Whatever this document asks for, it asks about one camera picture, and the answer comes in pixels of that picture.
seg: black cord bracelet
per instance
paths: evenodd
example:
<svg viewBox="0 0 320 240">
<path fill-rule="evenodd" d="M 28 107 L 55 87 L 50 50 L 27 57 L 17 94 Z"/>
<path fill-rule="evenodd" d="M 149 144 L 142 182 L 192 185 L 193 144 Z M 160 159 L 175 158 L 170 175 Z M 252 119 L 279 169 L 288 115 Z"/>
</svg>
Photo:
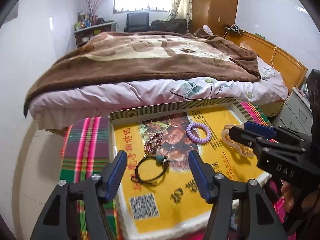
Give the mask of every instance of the black cord bracelet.
<svg viewBox="0 0 320 240">
<path fill-rule="evenodd" d="M 138 165 L 136 166 L 136 169 L 135 169 L 135 175 L 131 176 L 131 180 L 132 180 L 132 182 L 136 182 L 136 183 L 140 183 L 140 184 L 149 184 L 149 185 L 152 185 L 152 186 L 156 186 L 157 182 L 152 182 L 152 181 L 156 180 L 156 179 L 159 179 L 161 176 L 163 176 L 166 173 L 166 171 L 167 171 L 167 169 L 169 167 L 169 160 L 168 160 L 167 157 L 164 157 L 164 159 L 162 161 L 163 170 L 158 176 L 154 177 L 153 179 L 143 180 L 143 179 L 140 178 L 140 175 L 139 175 L 139 167 L 146 160 L 155 160 L 155 161 L 157 161 L 157 158 L 155 156 L 149 156 L 149 157 L 143 158 L 141 161 L 139 161 L 139 163 L 138 163 Z"/>
</svg>

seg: purple bracelet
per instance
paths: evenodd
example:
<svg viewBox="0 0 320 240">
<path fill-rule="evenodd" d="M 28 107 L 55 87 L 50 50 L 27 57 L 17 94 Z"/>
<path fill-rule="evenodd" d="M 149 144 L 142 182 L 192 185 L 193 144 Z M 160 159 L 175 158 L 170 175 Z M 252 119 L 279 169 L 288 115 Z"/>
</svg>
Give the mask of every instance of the purple bracelet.
<svg viewBox="0 0 320 240">
<path fill-rule="evenodd" d="M 193 129 L 193 128 L 201 128 L 202 130 L 205 131 L 205 133 L 207 134 L 207 137 L 205 139 L 201 139 L 201 138 L 194 136 L 191 132 L 191 129 Z M 205 144 L 208 141 L 210 141 L 210 139 L 211 139 L 210 129 L 205 124 L 199 123 L 199 122 L 193 122 L 193 123 L 189 124 L 187 126 L 186 133 L 187 133 L 189 139 L 192 142 L 197 143 L 197 144 Z"/>
</svg>

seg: drawer handle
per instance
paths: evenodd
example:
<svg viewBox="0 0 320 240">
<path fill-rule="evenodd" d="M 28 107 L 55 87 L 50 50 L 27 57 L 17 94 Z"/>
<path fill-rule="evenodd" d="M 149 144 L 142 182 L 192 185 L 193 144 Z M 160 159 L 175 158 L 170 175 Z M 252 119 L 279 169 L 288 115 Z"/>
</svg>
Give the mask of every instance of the drawer handle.
<svg viewBox="0 0 320 240">
<path fill-rule="evenodd" d="M 301 109 L 299 109 L 299 117 L 301 117 L 301 115 L 303 115 L 303 119 L 304 119 L 304 120 L 302 120 L 302 121 L 303 121 L 303 122 L 306 122 L 307 117 L 306 117 L 305 114 L 301 111 Z"/>
<path fill-rule="evenodd" d="M 292 129 L 292 130 L 298 130 L 297 128 L 295 128 L 295 126 L 293 125 L 293 123 L 290 121 L 290 129 Z"/>
</svg>

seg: brown blanket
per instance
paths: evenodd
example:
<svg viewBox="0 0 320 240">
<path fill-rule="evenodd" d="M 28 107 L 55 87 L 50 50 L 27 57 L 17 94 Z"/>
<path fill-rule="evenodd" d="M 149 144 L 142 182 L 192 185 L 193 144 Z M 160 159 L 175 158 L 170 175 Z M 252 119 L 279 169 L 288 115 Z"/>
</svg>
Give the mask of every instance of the brown blanket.
<svg viewBox="0 0 320 240">
<path fill-rule="evenodd" d="M 36 96 L 50 91 L 150 79 L 212 77 L 260 81 L 255 52 L 199 29 L 187 33 L 103 32 L 60 58 L 29 89 L 24 115 Z"/>
</svg>

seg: wooden wardrobe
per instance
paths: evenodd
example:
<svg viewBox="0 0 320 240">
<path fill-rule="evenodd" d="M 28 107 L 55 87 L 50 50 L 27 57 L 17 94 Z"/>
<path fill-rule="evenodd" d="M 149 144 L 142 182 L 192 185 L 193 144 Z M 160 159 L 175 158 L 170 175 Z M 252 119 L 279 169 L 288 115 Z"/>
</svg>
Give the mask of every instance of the wooden wardrobe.
<svg viewBox="0 0 320 240">
<path fill-rule="evenodd" d="M 238 0 L 192 0 L 192 21 L 190 33 L 203 25 L 208 25 L 213 34 L 223 36 L 225 25 L 232 25 L 236 20 Z"/>
</svg>

